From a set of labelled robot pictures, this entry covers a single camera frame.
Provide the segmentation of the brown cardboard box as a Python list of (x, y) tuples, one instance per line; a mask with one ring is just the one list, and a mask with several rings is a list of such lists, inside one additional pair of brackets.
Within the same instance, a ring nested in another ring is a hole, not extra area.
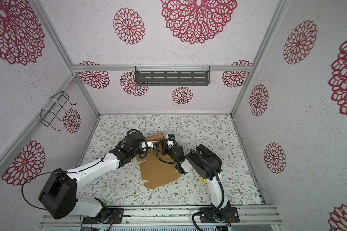
[(179, 179), (180, 173), (176, 170), (175, 164), (161, 162), (154, 150), (149, 150), (146, 158), (141, 159), (136, 156), (139, 163), (141, 178), (147, 189), (155, 189)]

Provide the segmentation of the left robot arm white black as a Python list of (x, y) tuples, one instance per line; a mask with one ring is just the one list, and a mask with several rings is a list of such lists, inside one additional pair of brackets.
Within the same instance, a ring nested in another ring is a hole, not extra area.
[(97, 223), (105, 223), (110, 218), (109, 207), (99, 198), (80, 196), (78, 191), (100, 176), (130, 163), (137, 155), (147, 154), (155, 144), (157, 141), (147, 141), (139, 133), (130, 133), (96, 161), (67, 171), (58, 168), (50, 174), (39, 201), (54, 219), (68, 215), (87, 216)]

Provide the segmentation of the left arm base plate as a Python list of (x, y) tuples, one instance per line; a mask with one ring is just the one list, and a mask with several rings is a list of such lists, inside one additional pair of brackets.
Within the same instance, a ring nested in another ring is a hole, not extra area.
[(85, 216), (82, 220), (82, 224), (121, 224), (123, 214), (123, 208), (102, 209), (94, 218)]

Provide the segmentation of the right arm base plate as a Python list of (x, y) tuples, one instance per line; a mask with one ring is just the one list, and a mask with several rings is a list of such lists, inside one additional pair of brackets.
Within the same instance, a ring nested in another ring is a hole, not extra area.
[(201, 223), (239, 223), (240, 217), (235, 207), (200, 215)]

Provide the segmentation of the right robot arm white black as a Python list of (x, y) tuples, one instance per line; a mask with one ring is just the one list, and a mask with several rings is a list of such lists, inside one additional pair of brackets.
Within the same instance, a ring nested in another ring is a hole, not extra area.
[(218, 221), (223, 221), (229, 215), (231, 205), (221, 182), (222, 161), (219, 156), (202, 144), (185, 154), (182, 146), (178, 145), (174, 138), (159, 141), (155, 146), (155, 152), (161, 162), (175, 165), (175, 169), (181, 175), (194, 170), (206, 181), (212, 208), (202, 212), (203, 215), (211, 214)]

